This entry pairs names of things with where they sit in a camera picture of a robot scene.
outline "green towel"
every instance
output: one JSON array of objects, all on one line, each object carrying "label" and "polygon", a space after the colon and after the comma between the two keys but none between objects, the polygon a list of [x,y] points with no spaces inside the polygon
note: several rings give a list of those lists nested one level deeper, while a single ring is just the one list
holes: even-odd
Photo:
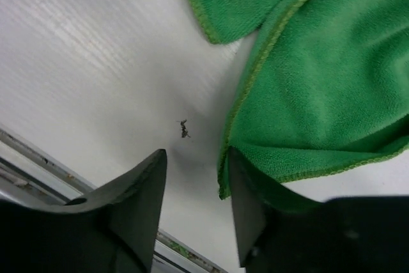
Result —
[{"label": "green towel", "polygon": [[189,1],[212,43],[259,28],[226,120],[221,198],[228,146],[279,182],[408,148],[409,0]]}]

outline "white table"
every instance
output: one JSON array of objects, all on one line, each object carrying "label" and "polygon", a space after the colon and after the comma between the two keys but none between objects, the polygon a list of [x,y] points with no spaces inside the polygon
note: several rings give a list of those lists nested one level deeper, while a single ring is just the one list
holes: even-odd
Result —
[{"label": "white table", "polygon": [[[210,45],[187,0],[0,0],[0,125],[94,185],[167,149],[160,227],[239,272],[215,163],[254,37]],[[315,199],[404,193],[408,165],[406,152],[288,186]]]}]

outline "cloth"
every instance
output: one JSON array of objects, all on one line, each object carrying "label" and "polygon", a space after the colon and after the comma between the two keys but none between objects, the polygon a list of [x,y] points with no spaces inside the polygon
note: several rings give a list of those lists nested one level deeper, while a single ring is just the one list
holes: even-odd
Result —
[{"label": "cloth", "polygon": [[259,28],[222,137],[221,198],[229,146],[279,182],[408,148],[408,0],[189,1],[212,43]]}]

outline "folded cloth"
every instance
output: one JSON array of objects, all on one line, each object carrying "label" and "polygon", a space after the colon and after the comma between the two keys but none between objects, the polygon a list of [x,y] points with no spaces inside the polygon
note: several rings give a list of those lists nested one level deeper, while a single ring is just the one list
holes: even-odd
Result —
[{"label": "folded cloth", "polygon": [[212,43],[259,28],[219,160],[238,148],[279,182],[331,175],[409,146],[409,0],[189,0]]}]

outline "black mark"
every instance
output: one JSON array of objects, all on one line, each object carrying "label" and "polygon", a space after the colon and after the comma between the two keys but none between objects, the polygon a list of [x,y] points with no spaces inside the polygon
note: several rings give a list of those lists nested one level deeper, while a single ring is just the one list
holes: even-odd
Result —
[{"label": "black mark", "polygon": [[190,137],[189,136],[189,132],[186,129],[185,123],[187,122],[187,120],[183,120],[180,122],[180,126],[181,126],[181,137]]}]

